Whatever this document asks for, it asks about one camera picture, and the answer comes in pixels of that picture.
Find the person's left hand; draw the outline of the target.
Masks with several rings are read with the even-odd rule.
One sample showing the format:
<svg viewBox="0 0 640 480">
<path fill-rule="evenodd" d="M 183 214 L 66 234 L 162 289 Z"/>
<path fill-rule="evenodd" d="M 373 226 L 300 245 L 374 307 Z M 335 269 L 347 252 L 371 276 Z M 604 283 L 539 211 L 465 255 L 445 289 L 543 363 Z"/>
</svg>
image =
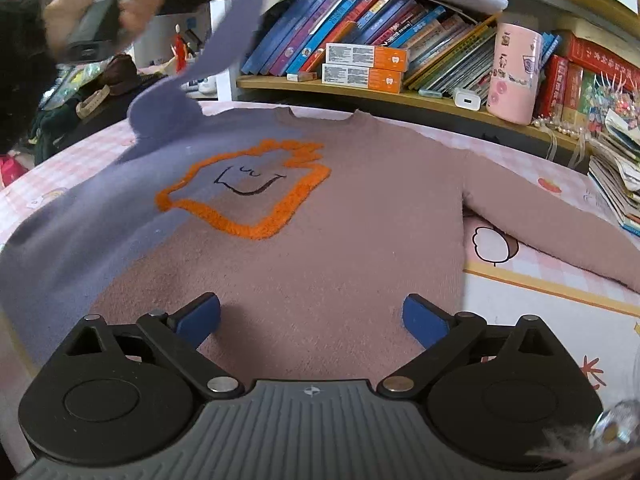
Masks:
<svg viewBox="0 0 640 480">
<path fill-rule="evenodd" d="M 59 61 L 68 36 L 76 28 L 94 0 L 53 0 L 42 12 L 47 46 Z M 117 0 L 119 25 L 124 30 L 117 52 L 126 50 L 142 32 L 164 3 L 164 0 Z"/>
</svg>

